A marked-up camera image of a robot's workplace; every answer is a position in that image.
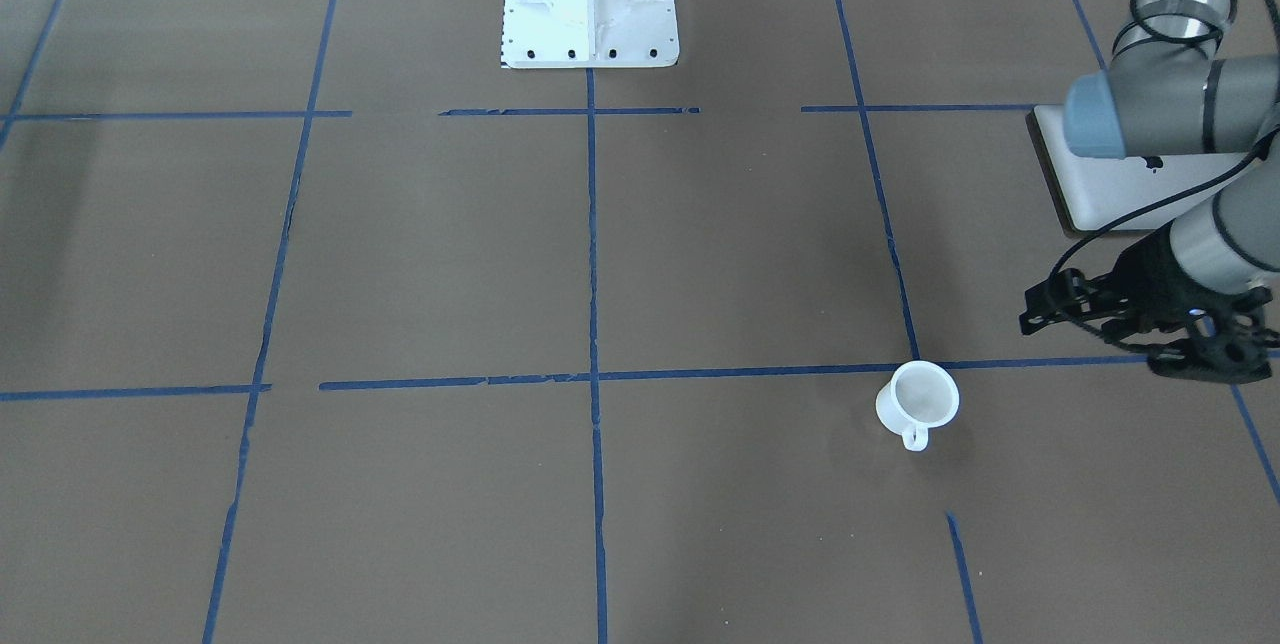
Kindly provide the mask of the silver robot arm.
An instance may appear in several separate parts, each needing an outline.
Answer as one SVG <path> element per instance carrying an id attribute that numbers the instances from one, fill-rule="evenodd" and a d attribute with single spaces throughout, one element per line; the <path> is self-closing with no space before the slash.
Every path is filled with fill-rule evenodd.
<path id="1" fill-rule="evenodd" d="M 1262 0 L 1277 20 L 1277 0 Z M 1028 117 L 1073 157 L 1225 155 L 1229 170 L 1116 216 L 1091 243 L 1183 198 L 1188 211 L 1124 248 L 1097 278 L 1068 266 L 1025 292 L 1021 333 L 1070 321 L 1164 378 L 1242 385 L 1268 379 L 1277 333 L 1277 58 L 1220 59 L 1238 0 L 1128 0 L 1107 70 L 1071 85 L 1060 125 Z"/>

